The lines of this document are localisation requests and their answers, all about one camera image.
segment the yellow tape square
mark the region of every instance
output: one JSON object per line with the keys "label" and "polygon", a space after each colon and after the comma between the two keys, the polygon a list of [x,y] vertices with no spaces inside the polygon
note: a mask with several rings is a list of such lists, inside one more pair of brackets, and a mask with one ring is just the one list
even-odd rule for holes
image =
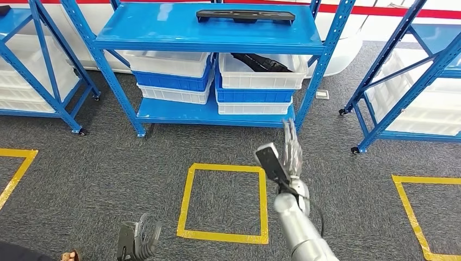
{"label": "yellow tape square", "polygon": [[10,182],[0,195],[0,210],[3,208],[3,205],[5,205],[5,202],[10,197],[11,193],[21,180],[22,176],[24,176],[24,173],[26,173],[26,170],[29,168],[37,153],[38,151],[0,148],[0,156],[25,158],[19,169],[17,169],[16,173],[13,175],[13,178],[10,180]]}
{"label": "yellow tape square", "polygon": [[[259,175],[259,215],[261,222],[261,235],[240,235],[228,233],[205,232],[185,229],[187,213],[189,209],[190,194],[192,183],[194,181],[195,170],[218,170],[218,171],[238,171],[238,172],[256,172]],[[269,226],[267,223],[267,194],[266,194],[266,174],[264,170],[256,166],[236,166],[236,165],[219,165],[219,164],[201,164],[194,163],[189,168],[186,185],[184,188],[183,203],[181,204],[181,213],[179,215],[177,235],[183,238],[225,241],[234,243],[248,244],[268,244],[269,243]]]}
{"label": "yellow tape square", "polygon": [[422,248],[422,253],[426,260],[430,261],[461,261],[461,256],[453,254],[435,254],[429,249],[424,234],[422,233],[421,226],[419,225],[415,213],[413,212],[412,205],[408,200],[407,194],[403,189],[402,183],[426,183],[426,184],[454,184],[461,185],[461,178],[436,178],[436,177],[406,177],[406,176],[395,176],[392,175],[395,187],[397,188],[398,195],[402,200],[403,207],[407,213],[410,224],[412,225],[413,231],[415,232],[416,238]]}

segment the storage crate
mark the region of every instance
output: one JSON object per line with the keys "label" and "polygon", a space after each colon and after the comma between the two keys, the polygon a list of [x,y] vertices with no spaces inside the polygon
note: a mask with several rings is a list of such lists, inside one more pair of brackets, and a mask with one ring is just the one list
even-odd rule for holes
{"label": "storage crate", "polygon": [[139,85],[155,86],[185,91],[204,92],[207,87],[207,79],[212,69],[212,62],[207,59],[205,70],[199,78],[160,74],[152,72],[132,71]]}
{"label": "storage crate", "polygon": [[0,109],[35,111],[40,113],[53,113],[54,109],[45,101],[5,100],[0,99]]}
{"label": "storage crate", "polygon": [[218,114],[233,114],[233,115],[266,115],[266,114],[287,114],[288,108],[293,103],[276,102],[276,103],[252,103],[252,102],[218,102],[216,93],[216,102],[218,106]]}
{"label": "storage crate", "polygon": [[387,131],[412,132],[424,134],[440,134],[456,136],[461,131],[461,125],[457,124],[434,124],[427,121],[415,121],[399,119],[395,120],[386,129]]}
{"label": "storage crate", "polygon": [[[61,101],[64,101],[79,78],[66,62],[64,54],[54,44],[52,37],[46,36],[46,42]],[[54,96],[37,36],[17,34],[7,42],[7,45],[43,87]],[[0,59],[0,98],[44,101],[35,89],[4,59]]]}
{"label": "storage crate", "polygon": [[301,55],[260,54],[274,59],[293,72],[254,72],[230,53],[219,54],[222,87],[225,89],[301,89],[307,74],[307,61]]}
{"label": "storage crate", "polygon": [[[388,61],[382,66],[381,72],[383,76],[390,75],[400,69],[408,67],[424,58],[427,54],[420,49],[400,49],[396,48],[392,52]],[[406,73],[390,79],[388,82],[389,88],[400,99],[406,91],[422,76],[422,74],[430,67],[432,61],[429,61],[421,66],[418,66]],[[431,85],[426,87],[423,92],[450,92],[461,93],[461,79],[452,78],[437,78]]]}
{"label": "storage crate", "polygon": [[123,53],[123,56],[129,61],[132,71],[194,78],[203,76],[209,55],[210,53],[161,51],[125,51]]}
{"label": "storage crate", "polygon": [[[365,91],[375,119],[382,118],[395,105],[387,106],[380,87]],[[388,131],[457,135],[461,131],[461,94],[421,93],[386,129]]]}
{"label": "storage crate", "polygon": [[[61,70],[60,75],[56,76],[56,83],[59,89],[59,95],[61,101],[67,97],[72,88],[75,87],[79,78],[75,75],[73,70]],[[48,75],[38,78],[40,82],[49,82]],[[51,83],[49,83],[45,89],[54,97],[53,88]],[[30,85],[16,85],[16,86],[7,86],[0,85],[0,98],[1,99],[21,99],[28,101],[43,101],[43,98],[39,95],[35,89]]]}
{"label": "storage crate", "polygon": [[137,84],[142,91],[144,98],[167,100],[174,102],[187,102],[196,104],[206,104],[210,94],[211,84],[214,79],[214,70],[208,74],[207,87],[204,91],[185,91],[161,87],[144,86]]}
{"label": "storage crate", "polygon": [[224,89],[215,80],[218,102],[290,102],[295,90]]}

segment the sandal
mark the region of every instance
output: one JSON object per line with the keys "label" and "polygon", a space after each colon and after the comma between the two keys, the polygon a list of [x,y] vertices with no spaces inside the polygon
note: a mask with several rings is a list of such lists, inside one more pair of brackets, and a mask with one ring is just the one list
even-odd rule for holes
{"label": "sandal", "polygon": [[65,252],[61,255],[61,261],[83,261],[83,259],[77,249],[72,249],[71,252]]}

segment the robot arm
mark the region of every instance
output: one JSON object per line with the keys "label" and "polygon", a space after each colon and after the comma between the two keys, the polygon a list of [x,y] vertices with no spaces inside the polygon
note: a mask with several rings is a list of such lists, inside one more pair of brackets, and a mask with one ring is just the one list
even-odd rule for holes
{"label": "robot arm", "polygon": [[278,213],[292,261],[338,261],[327,242],[309,219],[309,190],[300,180],[302,151],[293,120],[284,122],[283,163],[273,143],[255,151],[255,157],[268,179],[278,184],[274,208]]}

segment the blue metal shelf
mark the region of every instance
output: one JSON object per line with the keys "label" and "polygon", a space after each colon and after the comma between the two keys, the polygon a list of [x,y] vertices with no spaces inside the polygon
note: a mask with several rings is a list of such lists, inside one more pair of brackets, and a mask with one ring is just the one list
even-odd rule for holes
{"label": "blue metal shelf", "polygon": [[[409,32],[428,55],[434,55],[445,49],[461,33],[461,24],[412,24]],[[461,54],[445,68],[441,77],[461,78]]]}
{"label": "blue metal shelf", "polygon": [[[234,23],[222,18],[199,23],[195,13],[203,9],[289,11],[296,20],[292,26],[268,20]],[[94,44],[120,50],[313,55],[325,49],[308,6],[269,4],[122,3]]]}
{"label": "blue metal shelf", "polygon": [[385,130],[379,135],[383,140],[425,140],[436,142],[461,142],[461,133],[456,136],[449,135],[436,135],[424,133],[411,133],[411,132],[393,132]]}
{"label": "blue metal shelf", "polygon": [[293,106],[286,115],[220,115],[215,91],[210,90],[205,105],[143,98],[137,119],[147,123],[183,123],[246,127],[283,127],[282,120],[295,119]]}
{"label": "blue metal shelf", "polygon": [[[458,135],[450,136],[386,130],[400,115],[400,113],[402,113],[402,111],[437,78],[461,78],[461,26],[451,24],[412,24],[413,19],[415,19],[426,1],[427,0],[417,0],[408,9],[389,41],[385,44],[377,59],[368,70],[364,79],[357,87],[348,103],[344,106],[344,109],[339,110],[341,115],[350,113],[354,110],[364,135],[364,139],[358,144],[358,146],[351,148],[353,153],[366,152],[367,148],[377,139],[461,142],[461,132],[458,133]],[[377,72],[381,69],[381,66],[393,51],[394,47],[406,33],[412,33],[415,36],[423,49],[428,53],[429,57],[391,73],[378,81],[372,82]],[[384,116],[380,122],[377,122],[375,112],[367,94],[365,93],[365,90],[390,78],[406,73],[409,70],[429,61],[432,61],[432,65],[403,95],[403,97],[394,105],[386,116]],[[368,129],[362,112],[360,111],[358,105],[360,100],[364,100],[366,107],[368,108],[373,122],[373,127],[371,129]]]}
{"label": "blue metal shelf", "polygon": [[[29,6],[30,9],[12,8],[4,17],[0,17],[0,55],[9,64],[11,64],[12,67],[27,81],[27,83],[29,83],[30,86],[32,86],[32,88],[34,88],[34,90],[43,98],[43,100],[54,109],[55,113],[0,109],[0,115],[61,118],[71,127],[73,133],[84,135],[85,130],[75,121],[74,118],[90,92],[93,93],[93,97],[96,99],[99,99],[101,92],[99,92],[90,76],[83,69],[83,66],[78,61],[76,55],[72,52],[71,47],[59,31],[54,21],[51,19],[40,0],[29,0]],[[37,37],[39,39],[54,96],[52,96],[43,87],[43,85],[5,44],[14,34],[19,32],[19,30],[30,21],[34,22],[35,30],[37,31]],[[55,39],[63,48],[67,57],[74,64],[79,73],[79,81],[72,88],[63,102],[61,102],[61,97],[59,95],[59,89],[56,83],[51,59],[49,57],[49,51],[46,45],[46,39],[41,22],[43,22],[54,35]],[[86,89],[72,111],[69,113],[65,107],[83,83],[85,83]]]}
{"label": "blue metal shelf", "polygon": [[7,15],[0,17],[0,40],[8,41],[32,20],[32,12],[28,8],[11,8]]}
{"label": "blue metal shelf", "polygon": [[[61,0],[64,10],[94,57],[138,137],[146,135],[142,122],[282,127],[281,120],[288,116],[296,118],[295,125],[299,131],[354,3],[355,0],[340,0],[328,35],[322,42],[314,22],[320,0],[309,6],[120,3],[111,0],[114,14],[98,36],[92,32],[75,0]],[[289,11],[296,16],[296,20],[291,26],[267,20],[242,24],[225,18],[210,18],[207,22],[198,23],[196,11],[202,9]],[[143,99],[136,113],[103,54],[103,50],[106,50],[129,66],[115,49],[311,54],[311,60],[317,60],[317,66],[296,116],[292,107],[285,116],[219,115],[217,104],[212,98],[207,105]]]}

